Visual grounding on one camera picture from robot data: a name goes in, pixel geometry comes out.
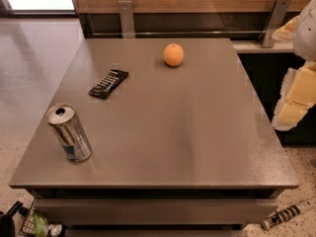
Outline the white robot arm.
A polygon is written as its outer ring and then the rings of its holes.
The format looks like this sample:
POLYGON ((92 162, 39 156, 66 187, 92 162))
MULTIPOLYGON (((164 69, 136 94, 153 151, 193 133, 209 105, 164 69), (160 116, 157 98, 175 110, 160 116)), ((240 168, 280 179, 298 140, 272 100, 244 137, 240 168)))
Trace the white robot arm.
POLYGON ((273 128, 288 131, 316 105, 316 0, 277 29, 273 40, 292 42, 294 54, 305 60, 299 69, 285 73, 274 110, 273 128))

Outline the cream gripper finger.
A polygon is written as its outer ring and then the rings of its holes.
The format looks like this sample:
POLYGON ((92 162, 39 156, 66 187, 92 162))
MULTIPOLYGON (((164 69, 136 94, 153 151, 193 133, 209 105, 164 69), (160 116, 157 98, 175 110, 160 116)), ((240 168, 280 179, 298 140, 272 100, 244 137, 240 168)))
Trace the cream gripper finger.
POLYGON ((298 17, 295 16, 282 27, 278 28, 272 35, 272 39, 280 42, 291 42, 296 27, 298 17))
POLYGON ((316 62, 306 62, 299 69, 289 68, 281 84, 280 99, 272 120, 273 128, 291 130, 315 105, 316 62))

